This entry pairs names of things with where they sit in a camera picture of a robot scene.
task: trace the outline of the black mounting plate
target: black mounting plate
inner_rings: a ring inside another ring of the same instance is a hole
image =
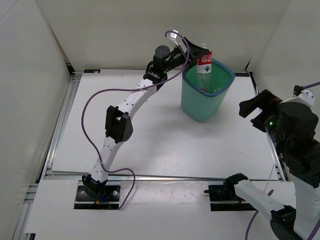
[[[119,208],[120,185],[104,186],[104,196],[109,197],[107,201],[98,202],[90,198],[85,190],[84,185],[78,185],[76,190],[74,209],[96,209],[96,210],[116,210]]]
[[[256,209],[241,198],[231,198],[229,195],[219,194],[225,190],[224,185],[209,185],[210,209],[212,212],[255,211]]]

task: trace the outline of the plastic bottle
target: plastic bottle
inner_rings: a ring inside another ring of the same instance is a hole
[[[199,44],[200,47],[204,49],[209,49],[210,43],[204,42]],[[198,87],[204,91],[208,91],[211,80],[211,62],[212,62],[212,52],[199,57],[196,60],[196,73],[198,80]]]

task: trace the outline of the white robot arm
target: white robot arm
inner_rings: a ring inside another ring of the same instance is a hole
[[[94,201],[99,201],[105,196],[108,172],[110,172],[110,167],[119,148],[124,142],[129,140],[133,134],[134,129],[131,119],[138,109],[148,98],[155,94],[165,82],[170,80],[168,79],[167,72],[182,64],[186,68],[191,68],[196,64],[197,58],[210,52],[208,49],[194,45],[176,31],[169,32],[173,33],[169,38],[175,42],[176,47],[172,51],[165,45],[157,47],[153,61],[148,64],[145,75],[137,86],[136,91],[133,91],[129,97],[118,106],[109,106],[107,109],[103,148],[99,152],[100,156],[93,169],[89,174],[82,176],[84,190]],[[184,52],[181,46],[175,41],[177,35],[182,37],[187,47],[187,52]]]
[[[307,89],[294,93],[282,101],[264,90],[241,102],[239,115],[245,118],[256,108],[262,110],[251,122],[268,133],[293,175],[296,209],[268,196],[241,173],[228,177],[218,192],[206,192],[216,194],[217,199],[223,192],[230,200],[246,200],[270,221],[280,240],[320,240],[320,143],[313,139],[318,117],[310,109],[313,93]]]
[[[154,83],[149,79],[142,79],[140,84],[138,85],[138,89],[143,87],[152,86]],[[131,119],[134,117],[135,113],[138,109],[150,98],[153,94],[157,92],[157,86],[153,86],[146,90],[140,90],[132,92],[126,100],[124,100],[121,104],[118,105],[117,110],[121,111],[122,113],[127,113]],[[132,135],[133,129],[129,129],[125,134],[128,139]],[[110,167],[114,161],[114,158],[122,146],[124,141],[119,141],[118,143],[112,137],[105,137],[103,147],[101,149],[101,157],[102,157],[102,164],[106,170],[110,170]],[[105,182],[108,179],[108,172],[106,172],[98,158],[94,167],[90,171],[90,175],[93,179],[99,180],[101,183]]]

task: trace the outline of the white tabletop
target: white tabletop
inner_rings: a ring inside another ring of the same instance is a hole
[[[107,88],[135,88],[143,70],[102,69],[82,75],[74,103],[53,162],[53,171],[87,173],[97,154],[81,130],[87,99]],[[198,123],[180,107],[181,76],[166,83],[135,114],[133,135],[117,153],[111,170],[132,168],[137,175],[226,178],[243,173],[266,180],[274,164],[267,136],[239,116],[239,103],[255,96],[250,77],[236,77],[217,113]],[[106,110],[128,92],[106,92],[87,108],[85,127],[100,149],[105,137]],[[277,179],[275,171],[271,179]]]
[[[121,198],[131,182],[122,182]],[[253,182],[264,189],[266,182]],[[210,211],[203,181],[138,181],[122,210],[73,209],[78,181],[42,180],[38,186],[26,233],[36,240],[242,240],[253,211]],[[295,208],[291,182],[271,181],[267,192]],[[251,240],[276,240],[270,223],[258,214]]]

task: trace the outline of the plastic bin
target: plastic bin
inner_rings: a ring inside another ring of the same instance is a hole
[[[207,92],[197,87],[197,67],[182,73],[181,108],[192,119],[203,123],[219,109],[235,73],[221,62],[212,59],[211,80]]]

